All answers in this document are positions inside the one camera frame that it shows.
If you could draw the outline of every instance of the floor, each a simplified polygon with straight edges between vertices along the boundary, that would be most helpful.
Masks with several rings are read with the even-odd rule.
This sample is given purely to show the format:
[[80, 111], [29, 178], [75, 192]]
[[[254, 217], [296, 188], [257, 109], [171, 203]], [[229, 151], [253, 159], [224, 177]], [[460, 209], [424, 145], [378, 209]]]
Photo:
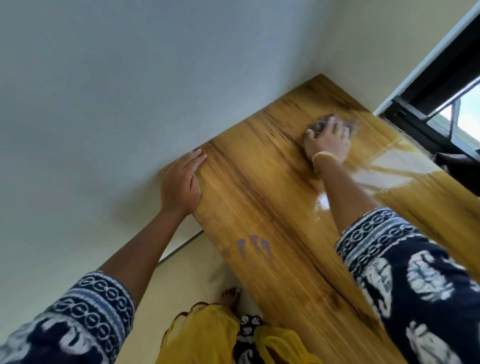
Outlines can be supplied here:
[[[197, 302], [216, 302], [225, 288], [242, 287], [206, 234], [183, 247], [155, 270], [116, 364], [153, 364], [163, 334], [175, 316]], [[243, 290], [239, 311], [261, 315]]]
[[194, 216], [267, 321], [325, 363], [404, 363], [334, 250], [328, 199], [302, 154], [306, 126], [330, 113], [358, 122], [352, 177], [480, 279], [480, 201], [322, 75], [202, 146]]

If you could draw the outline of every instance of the bracelet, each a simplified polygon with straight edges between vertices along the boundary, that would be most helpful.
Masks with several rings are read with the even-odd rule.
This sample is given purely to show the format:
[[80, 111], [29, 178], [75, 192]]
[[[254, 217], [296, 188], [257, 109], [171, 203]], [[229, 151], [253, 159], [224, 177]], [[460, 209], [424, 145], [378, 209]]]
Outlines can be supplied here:
[[315, 153], [312, 157], [312, 164], [313, 164], [313, 172], [317, 173], [317, 167], [315, 166], [315, 160], [318, 158], [318, 157], [330, 157], [330, 158], [333, 158], [335, 159], [336, 161], [338, 161], [338, 158], [335, 157], [332, 153], [330, 152], [318, 152], [318, 153]]

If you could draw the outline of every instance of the patterned sleeve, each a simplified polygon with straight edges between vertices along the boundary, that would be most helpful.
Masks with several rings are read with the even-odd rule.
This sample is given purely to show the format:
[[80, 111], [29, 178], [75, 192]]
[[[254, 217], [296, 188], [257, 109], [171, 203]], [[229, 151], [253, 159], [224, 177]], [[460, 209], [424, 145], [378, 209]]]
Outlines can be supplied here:
[[135, 306], [101, 271], [84, 275], [0, 346], [0, 363], [113, 363], [132, 330]]
[[381, 207], [345, 230], [336, 251], [409, 363], [480, 361], [480, 286], [445, 249]]

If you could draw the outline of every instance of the wooden plank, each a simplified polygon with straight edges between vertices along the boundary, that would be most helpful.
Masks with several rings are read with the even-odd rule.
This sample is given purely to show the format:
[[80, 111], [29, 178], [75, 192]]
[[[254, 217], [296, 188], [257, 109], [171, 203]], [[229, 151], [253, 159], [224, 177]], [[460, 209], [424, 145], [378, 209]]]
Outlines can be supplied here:
[[[324, 76], [202, 146], [194, 216], [267, 319], [326, 363], [403, 363], [334, 251], [322, 182], [301, 153], [306, 125], [332, 112], [360, 124], [346, 162], [354, 179], [479, 279], [478, 199]], [[249, 243], [253, 234], [272, 256]]]

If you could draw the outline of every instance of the wood grain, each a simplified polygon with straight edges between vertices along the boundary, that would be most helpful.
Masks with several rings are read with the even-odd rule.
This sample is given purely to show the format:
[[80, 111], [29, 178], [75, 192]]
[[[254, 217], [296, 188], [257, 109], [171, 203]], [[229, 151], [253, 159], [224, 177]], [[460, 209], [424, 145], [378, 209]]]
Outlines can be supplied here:
[[478, 199], [322, 75], [202, 146], [194, 216], [269, 322], [295, 330], [323, 361], [404, 363], [334, 251], [322, 182], [301, 153], [305, 126], [328, 113], [360, 124], [346, 162], [353, 178], [480, 279]]

